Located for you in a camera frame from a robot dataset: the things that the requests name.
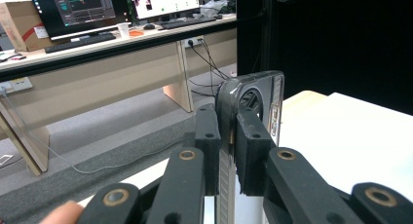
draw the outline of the black backdrop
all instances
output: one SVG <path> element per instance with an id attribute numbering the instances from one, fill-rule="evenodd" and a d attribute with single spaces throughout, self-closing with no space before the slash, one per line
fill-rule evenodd
<path id="1" fill-rule="evenodd" d="M 258 70 L 284 72 L 285 97 L 337 92 L 413 115 L 413 0 L 238 0 L 237 8 L 241 19 L 267 10 L 260 31 L 238 30 L 239 74 L 260 48 Z"/>

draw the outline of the computer monitor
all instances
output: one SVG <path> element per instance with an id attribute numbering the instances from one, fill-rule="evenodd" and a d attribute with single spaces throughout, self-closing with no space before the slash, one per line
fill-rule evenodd
<path id="1" fill-rule="evenodd" d="M 131 21 L 128 0 L 32 0 L 52 40 L 110 30 Z"/>
<path id="2" fill-rule="evenodd" d="M 136 19 L 160 17 L 200 7 L 199 0 L 131 0 Z"/>

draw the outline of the cardboard box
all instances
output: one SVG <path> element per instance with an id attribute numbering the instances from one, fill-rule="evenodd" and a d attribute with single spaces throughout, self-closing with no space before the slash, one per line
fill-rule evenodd
<path id="1" fill-rule="evenodd" d="M 16 51 L 31 52 L 56 44 L 49 37 L 38 37 L 36 31 L 46 30 L 31 1 L 0 3 L 0 23 Z"/>

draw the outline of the keyboard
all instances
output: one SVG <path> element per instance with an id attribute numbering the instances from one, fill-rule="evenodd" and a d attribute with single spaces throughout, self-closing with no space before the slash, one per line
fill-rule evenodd
<path id="1" fill-rule="evenodd" d="M 167 24 L 162 24 L 163 29 L 174 29 L 177 27 L 190 26 L 198 23 L 216 21 L 216 18 L 198 18 L 198 19 L 187 19 L 185 21 L 170 22 Z"/>
<path id="2" fill-rule="evenodd" d="M 101 34 L 98 36 L 83 38 L 79 41 L 73 41 L 73 42 L 63 43 L 63 44 L 59 44 L 55 46 L 50 46 L 50 47 L 45 48 L 45 52 L 46 54 L 49 54 L 49 53 L 54 53 L 54 52 L 59 52 L 59 51 L 65 51 L 65 50 L 83 47 L 86 45 L 91 45 L 91 44 L 109 41 L 113 39 L 116 39 L 116 36 L 114 36 L 112 33 L 105 33 L 105 34 Z"/>

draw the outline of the cup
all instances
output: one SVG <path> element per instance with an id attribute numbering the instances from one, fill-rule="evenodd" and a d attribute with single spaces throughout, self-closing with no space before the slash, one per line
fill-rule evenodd
<path id="1" fill-rule="evenodd" d="M 129 24 L 127 22 L 118 23 L 119 33 L 121 34 L 122 39 L 130 38 L 129 35 Z"/>

